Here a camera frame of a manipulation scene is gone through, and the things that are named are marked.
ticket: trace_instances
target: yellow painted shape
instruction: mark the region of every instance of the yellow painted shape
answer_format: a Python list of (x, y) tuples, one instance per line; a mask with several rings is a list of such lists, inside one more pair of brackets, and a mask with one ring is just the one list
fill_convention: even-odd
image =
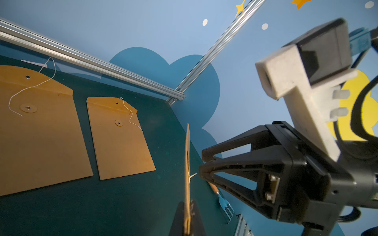
[(244, 11), (244, 2), (245, 2), (245, 0), (243, 1), (242, 4), (240, 4), (240, 5), (236, 5), (236, 7), (237, 7), (237, 13), (236, 13), (235, 18), (237, 17), (237, 15), (239, 15), (239, 13), (240, 13), (241, 11)]
[(297, 8), (299, 9), (303, 6), (303, 4), (305, 4), (306, 2), (309, 2), (309, 1), (311, 1), (311, 0), (294, 0), (291, 3), (296, 4)]
[[(363, 72), (358, 71), (358, 76), (354, 79), (348, 80), (342, 88), (343, 90), (350, 91), (350, 97), (348, 99), (340, 100), (340, 107), (346, 107), (349, 111), (347, 116), (339, 117), (339, 130), (343, 140), (365, 140), (353, 133), (350, 128), (350, 117), (357, 96), (368, 83), (369, 79), (367, 76)], [(370, 95), (371, 91), (366, 95), (364, 103), (362, 104), (362, 124), (366, 132), (374, 135), (373, 126), (378, 122), (378, 102)], [(332, 135), (336, 137), (333, 123), (329, 122), (327, 125), (331, 130)]]

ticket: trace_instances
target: brown envelope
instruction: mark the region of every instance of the brown envelope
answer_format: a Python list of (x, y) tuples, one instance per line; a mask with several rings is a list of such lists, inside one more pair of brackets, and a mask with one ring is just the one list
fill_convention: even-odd
[(92, 176), (72, 89), (30, 69), (0, 66), (0, 196)]
[(88, 114), (100, 179), (156, 170), (136, 116), (137, 110), (115, 97), (89, 97)]

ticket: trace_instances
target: wooden fork handle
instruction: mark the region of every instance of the wooden fork handle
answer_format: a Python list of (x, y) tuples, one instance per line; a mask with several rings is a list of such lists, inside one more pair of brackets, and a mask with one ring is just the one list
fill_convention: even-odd
[(215, 194), (218, 194), (219, 193), (218, 187), (215, 186), (214, 184), (210, 183), (210, 182), (208, 182), (208, 183), (209, 183), (211, 189), (213, 189), (213, 191), (215, 192)]

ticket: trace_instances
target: black cable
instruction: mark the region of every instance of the black cable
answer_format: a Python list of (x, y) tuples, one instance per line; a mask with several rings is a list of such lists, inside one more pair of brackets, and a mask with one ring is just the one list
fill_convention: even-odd
[[(364, 56), (367, 54), (367, 52), (368, 52), (368, 50), (366, 50), (366, 51), (363, 51), (363, 52), (361, 52), (359, 55), (358, 55), (358, 57), (357, 57), (357, 59), (353, 62), (353, 64), (352, 64), (352, 66), (351, 66), (351, 68), (356, 68), (358, 65), (359, 65), (359, 63), (361, 62), (361, 60), (364, 58)], [(352, 119), (351, 119), (351, 124), (350, 124), (350, 126), (351, 126), (351, 129), (352, 129), (352, 126), (354, 127), (354, 129), (355, 130), (358, 130), (358, 128), (360, 128), (360, 127), (362, 127), (362, 129), (364, 130), (364, 132), (365, 133), (367, 133), (366, 132), (366, 130), (363, 128), (363, 126), (362, 126), (362, 119), (361, 119), (361, 115), (362, 115), (362, 111), (361, 111), (361, 109), (362, 109), (362, 103), (363, 103), (363, 101), (365, 100), (365, 96), (366, 96), (366, 94), (376, 85), (376, 82), (373, 82), (374, 80), (376, 80), (378, 78), (378, 76), (377, 77), (375, 77), (372, 81), (370, 81), (365, 87), (364, 87), (364, 89), (360, 92), (360, 94), (358, 95), (358, 98), (359, 97), (361, 97), (358, 101), (358, 104), (357, 104), (357, 106), (356, 106), (356, 103), (357, 103), (357, 100), (356, 100), (356, 102), (355, 102), (355, 104), (353, 105), (353, 108), (352, 108), (352, 116), (354, 117), (354, 123), (356, 123), (356, 122), (361, 122), (361, 123), (357, 123), (357, 125), (355, 125), (355, 124), (352, 124)], [(375, 153), (374, 155), (371, 155), (371, 156), (361, 156), (361, 155), (358, 155), (358, 154), (356, 154), (356, 153), (353, 153), (353, 152), (351, 152), (347, 147), (346, 147), (346, 145), (345, 145), (345, 143), (344, 143), (344, 141), (341, 139), (341, 135), (340, 135), (340, 131), (339, 131), (339, 123), (338, 123), (338, 120), (337, 121), (335, 121), (334, 123), (333, 123), (333, 129), (335, 130), (335, 135), (336, 135), (336, 139), (337, 139), (337, 141), (338, 141), (338, 143), (339, 143), (339, 146), (340, 146), (340, 148), (341, 148), (341, 150), (342, 151), (344, 151), (344, 152), (346, 152), (346, 153), (348, 153), (351, 157), (354, 157), (354, 158), (356, 158), (356, 159), (359, 159), (359, 160), (373, 160), (373, 159), (376, 159), (376, 158), (378, 158), (378, 153)]]
[(354, 157), (354, 158), (359, 159), (359, 160), (373, 160), (373, 159), (376, 159), (378, 157), (378, 153), (375, 153), (374, 155), (371, 155), (371, 156), (360, 156), (356, 153), (351, 152), (350, 150), (348, 150), (344, 141), (341, 139), (338, 121), (335, 121), (333, 123), (333, 129), (335, 130), (336, 139), (339, 143), (341, 150), (345, 153), (348, 153), (351, 157)]
[(357, 207), (353, 207), (353, 211), (346, 216), (339, 216), (337, 223), (349, 223), (357, 220), (361, 216), (361, 211)]
[(363, 52), (361, 52), (361, 53), (358, 55), (357, 59), (353, 62), (351, 68), (356, 68), (356, 67), (358, 66), (358, 64), (362, 61), (362, 59), (363, 59), (363, 58), (365, 57), (365, 55), (367, 54), (368, 50), (363, 51)]
[(378, 143), (378, 137), (370, 135), (366, 132), (363, 124), (362, 124), (362, 104), (364, 103), (365, 97), (370, 90), (374, 88), (375, 85), (378, 84), (378, 76), (376, 76), (372, 81), (370, 81), (359, 93), (355, 104), (353, 105), (352, 115), (350, 117), (350, 128), (352, 129), (353, 133), (358, 135), (359, 137), (366, 139), (367, 141), (371, 141), (374, 143)]

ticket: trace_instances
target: dark green table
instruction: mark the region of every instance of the dark green table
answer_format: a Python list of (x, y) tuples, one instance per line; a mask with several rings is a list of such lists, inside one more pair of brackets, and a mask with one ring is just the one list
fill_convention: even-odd
[[(1, 56), (0, 64), (40, 69)], [(53, 74), (51, 69), (42, 72)], [(184, 200), (186, 135), (170, 106), (59, 71), (54, 79), (74, 91), (94, 176), (0, 197), (0, 235), (168, 235), (177, 204)], [(86, 100), (121, 96), (138, 110), (156, 171), (100, 181)], [(195, 173), (202, 161), (193, 145), (190, 153)], [(217, 196), (198, 176), (191, 179), (191, 198), (198, 203), (208, 236), (233, 236), (236, 217), (227, 224)]]

